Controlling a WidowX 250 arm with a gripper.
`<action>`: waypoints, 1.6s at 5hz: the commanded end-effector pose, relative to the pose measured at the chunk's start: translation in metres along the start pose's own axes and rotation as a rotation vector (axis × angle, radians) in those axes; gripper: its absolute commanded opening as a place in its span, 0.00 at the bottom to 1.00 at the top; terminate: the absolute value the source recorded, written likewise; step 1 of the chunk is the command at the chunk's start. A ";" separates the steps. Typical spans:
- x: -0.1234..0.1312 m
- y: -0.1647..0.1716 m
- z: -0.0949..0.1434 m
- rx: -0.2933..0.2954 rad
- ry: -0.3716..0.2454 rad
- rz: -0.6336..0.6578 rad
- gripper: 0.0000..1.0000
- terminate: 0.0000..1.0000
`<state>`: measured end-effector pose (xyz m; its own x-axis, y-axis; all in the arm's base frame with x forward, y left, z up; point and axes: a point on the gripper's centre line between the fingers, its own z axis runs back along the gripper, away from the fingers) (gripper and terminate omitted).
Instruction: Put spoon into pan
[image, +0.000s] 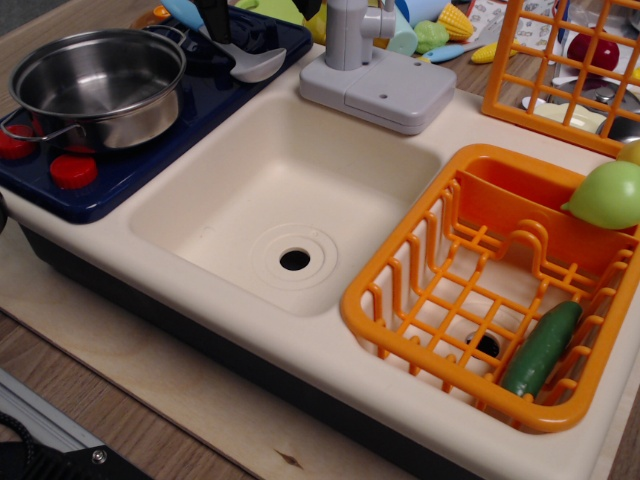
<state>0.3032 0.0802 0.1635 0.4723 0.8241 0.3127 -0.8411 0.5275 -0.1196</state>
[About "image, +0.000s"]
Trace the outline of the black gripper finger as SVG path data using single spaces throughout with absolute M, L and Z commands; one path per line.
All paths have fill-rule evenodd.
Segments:
M 321 0 L 293 0 L 293 3 L 305 20 L 313 18 L 321 7 Z
M 229 44 L 231 28 L 228 3 L 226 0 L 194 0 L 193 3 L 204 22 L 212 40 Z

